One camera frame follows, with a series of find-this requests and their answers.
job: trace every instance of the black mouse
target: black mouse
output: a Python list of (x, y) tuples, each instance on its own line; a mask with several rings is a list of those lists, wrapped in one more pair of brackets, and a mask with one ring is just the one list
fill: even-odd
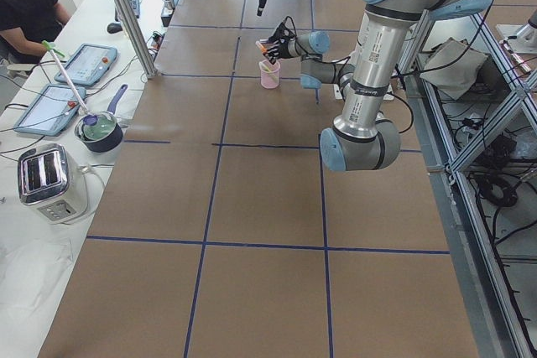
[(123, 31), (123, 27), (121, 26), (121, 23), (109, 23), (107, 26), (107, 31), (109, 34), (115, 34), (119, 31)]

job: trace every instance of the person's arm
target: person's arm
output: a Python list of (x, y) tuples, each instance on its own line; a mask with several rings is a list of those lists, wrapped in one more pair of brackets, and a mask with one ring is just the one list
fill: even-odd
[(70, 14), (67, 12), (67, 10), (65, 10), (60, 2), (57, 2), (54, 5), (54, 10), (56, 13), (56, 19), (63, 25), (66, 25), (70, 19)]
[(15, 29), (5, 29), (0, 31), (0, 35), (21, 54), (43, 56), (47, 51), (42, 44), (28, 41), (20, 27)]

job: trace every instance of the tablet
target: tablet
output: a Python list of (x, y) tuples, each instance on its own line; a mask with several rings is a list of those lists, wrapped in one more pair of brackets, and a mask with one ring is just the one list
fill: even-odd
[[(82, 44), (67, 60), (65, 71), (76, 86), (93, 86), (110, 69), (117, 58), (117, 49), (109, 46)], [(55, 78), (66, 83), (65, 77), (58, 72)]]
[[(84, 87), (76, 87), (82, 98), (86, 96)], [(48, 84), (35, 97), (24, 114), (17, 120), (15, 132), (56, 136), (78, 111), (78, 102), (69, 86)]]

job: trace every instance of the pink cup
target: pink cup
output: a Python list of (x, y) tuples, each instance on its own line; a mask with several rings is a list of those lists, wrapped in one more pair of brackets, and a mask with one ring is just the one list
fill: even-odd
[(261, 86), (264, 88), (276, 88), (279, 85), (279, 62), (271, 64), (268, 60), (259, 62), (261, 70)]

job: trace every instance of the silver toaster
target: silver toaster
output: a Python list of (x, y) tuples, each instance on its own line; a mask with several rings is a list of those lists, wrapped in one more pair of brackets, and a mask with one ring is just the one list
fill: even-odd
[(46, 144), (18, 158), (18, 196), (51, 221), (72, 219), (87, 208), (86, 179), (63, 146)]

